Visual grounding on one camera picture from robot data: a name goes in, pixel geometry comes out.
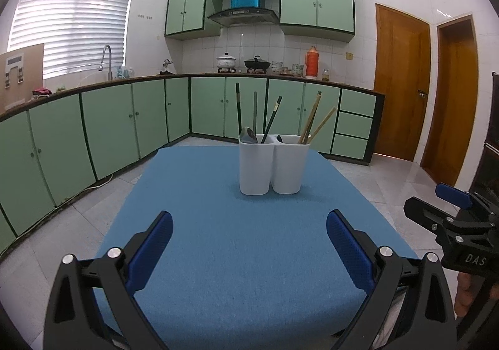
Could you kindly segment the person's right hand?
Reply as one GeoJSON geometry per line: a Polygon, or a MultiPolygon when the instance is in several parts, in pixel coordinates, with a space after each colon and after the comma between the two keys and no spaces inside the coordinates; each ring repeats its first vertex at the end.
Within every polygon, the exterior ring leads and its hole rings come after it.
{"type": "Polygon", "coordinates": [[[483,287],[485,279],[460,272],[457,276],[457,292],[454,302],[454,312],[457,317],[465,317],[470,306],[474,302],[480,288],[483,287]]]}

